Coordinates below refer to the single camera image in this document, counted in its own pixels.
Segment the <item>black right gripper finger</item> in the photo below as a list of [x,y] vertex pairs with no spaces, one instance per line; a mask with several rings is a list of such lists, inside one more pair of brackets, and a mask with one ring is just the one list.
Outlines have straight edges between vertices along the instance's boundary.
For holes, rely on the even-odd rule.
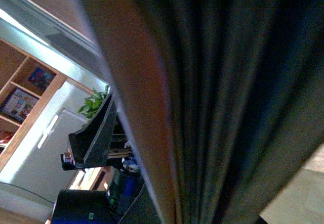
[[80,130],[68,135],[70,160],[65,162],[64,155],[60,155],[62,169],[104,167],[108,159],[116,116],[114,95],[109,93],[93,118]]

